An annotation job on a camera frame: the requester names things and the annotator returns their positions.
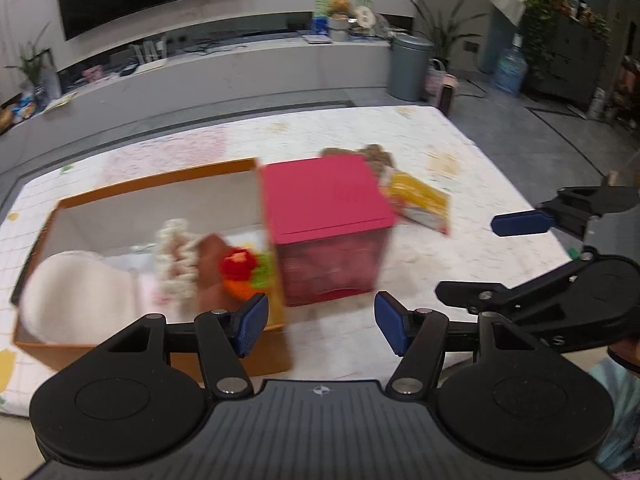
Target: green knitted leaf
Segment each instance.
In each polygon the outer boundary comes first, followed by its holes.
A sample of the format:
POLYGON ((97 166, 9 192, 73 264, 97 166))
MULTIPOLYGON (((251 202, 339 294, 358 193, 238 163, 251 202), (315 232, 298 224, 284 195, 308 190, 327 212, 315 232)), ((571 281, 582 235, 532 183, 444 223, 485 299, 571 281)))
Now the green knitted leaf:
POLYGON ((253 288, 269 288, 273 275, 273 262, 269 253, 254 254, 258 265, 251 273, 250 285, 253 288))

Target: open cardboard box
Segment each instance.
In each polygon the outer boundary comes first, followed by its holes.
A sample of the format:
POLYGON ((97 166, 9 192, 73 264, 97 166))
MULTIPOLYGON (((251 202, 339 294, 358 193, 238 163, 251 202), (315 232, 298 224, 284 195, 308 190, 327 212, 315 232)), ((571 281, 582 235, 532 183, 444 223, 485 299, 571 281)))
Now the open cardboard box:
MULTIPOLYGON (((28 276, 48 256, 72 250, 102 255, 125 253, 131 246, 153 243, 156 231, 173 218, 185 218, 190 231, 199 235, 224 235, 242 229, 264 232, 266 249, 272 251, 262 226, 260 171, 255 159, 199 166, 61 200, 40 232, 12 301, 19 311, 20 294, 28 276)), ((242 360, 251 376, 281 372, 291 364, 284 334, 280 277, 276 275, 273 281, 268 292, 267 327, 252 354, 242 360)), ((25 329, 20 316, 14 329, 14 344, 54 370, 62 369, 93 348, 44 344, 25 329)), ((197 355, 172 354, 171 364, 197 381, 202 380, 197 355)))

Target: blue gripper pad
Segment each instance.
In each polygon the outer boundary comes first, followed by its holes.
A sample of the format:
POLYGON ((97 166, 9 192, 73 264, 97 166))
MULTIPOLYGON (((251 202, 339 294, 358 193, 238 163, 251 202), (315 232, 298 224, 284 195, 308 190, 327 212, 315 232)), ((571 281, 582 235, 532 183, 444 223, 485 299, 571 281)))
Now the blue gripper pad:
POLYGON ((553 217, 536 210, 494 216, 491 229, 498 236, 546 233, 556 225, 553 217))
POLYGON ((234 350, 238 357, 246 357, 251 353, 258 338, 262 335, 264 327, 267 326, 268 319, 269 299, 265 294, 240 320, 238 336, 234 342, 234 350))
POLYGON ((402 314, 380 293, 376 294, 373 311, 376 316, 376 324, 385 336, 386 342, 389 343, 396 355, 404 356, 409 348, 409 338, 404 330, 402 314))

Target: pink box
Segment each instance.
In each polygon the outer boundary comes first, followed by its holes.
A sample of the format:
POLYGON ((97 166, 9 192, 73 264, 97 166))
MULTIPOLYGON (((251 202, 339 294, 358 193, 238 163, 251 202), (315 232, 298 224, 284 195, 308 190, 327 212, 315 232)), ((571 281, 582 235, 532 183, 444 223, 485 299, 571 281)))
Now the pink box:
POLYGON ((82 76, 86 78, 89 83, 95 83, 104 77, 104 69, 102 65, 92 66, 91 68, 83 70, 82 76))
POLYGON ((396 217, 362 156, 269 164, 262 184, 287 305, 374 288, 396 217))

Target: gray trash can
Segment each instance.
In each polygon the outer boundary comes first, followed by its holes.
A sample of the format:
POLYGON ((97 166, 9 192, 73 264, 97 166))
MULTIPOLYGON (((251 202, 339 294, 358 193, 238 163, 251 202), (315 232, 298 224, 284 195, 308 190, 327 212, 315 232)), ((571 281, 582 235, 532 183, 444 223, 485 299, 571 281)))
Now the gray trash can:
POLYGON ((386 90, 398 99, 419 101, 431 62, 433 43, 408 34, 398 34, 391 42, 391 67, 386 90))

